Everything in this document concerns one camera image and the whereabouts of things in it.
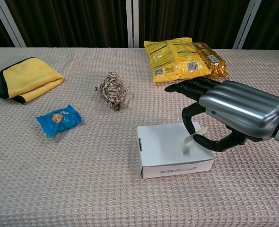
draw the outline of table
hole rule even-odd
[[[216,50],[230,80],[279,96],[279,51]],[[279,143],[215,153],[204,173],[140,177],[136,127],[181,122],[193,100],[153,83],[141,48],[0,48],[0,70],[46,61],[62,84],[25,105],[0,98],[0,226],[279,226]],[[97,87],[110,71],[130,86],[114,111]],[[47,139],[36,116],[71,104],[82,123]],[[206,136],[224,125],[200,114]]]

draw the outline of robotic hand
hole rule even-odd
[[[274,138],[279,141],[279,97],[247,85],[197,77],[172,84],[166,92],[182,93],[196,103],[183,109],[183,123],[190,133],[195,133],[191,118],[207,113],[221,121],[232,132],[219,141],[195,134],[193,139],[203,147],[222,152],[247,139],[254,142]]]

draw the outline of yellow microfiber cloth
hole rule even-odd
[[[63,82],[64,77],[38,58],[27,58],[0,72],[0,97],[27,103]]]

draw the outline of white box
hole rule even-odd
[[[193,125],[196,131],[201,129],[198,122]],[[215,160],[213,152],[194,140],[183,152],[182,144],[187,136],[183,123],[137,127],[141,176],[153,178],[209,171]]]

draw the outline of tangled rope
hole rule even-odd
[[[99,90],[111,107],[120,110],[121,102],[125,98],[128,88],[123,90],[122,81],[117,72],[110,72],[100,85]]]

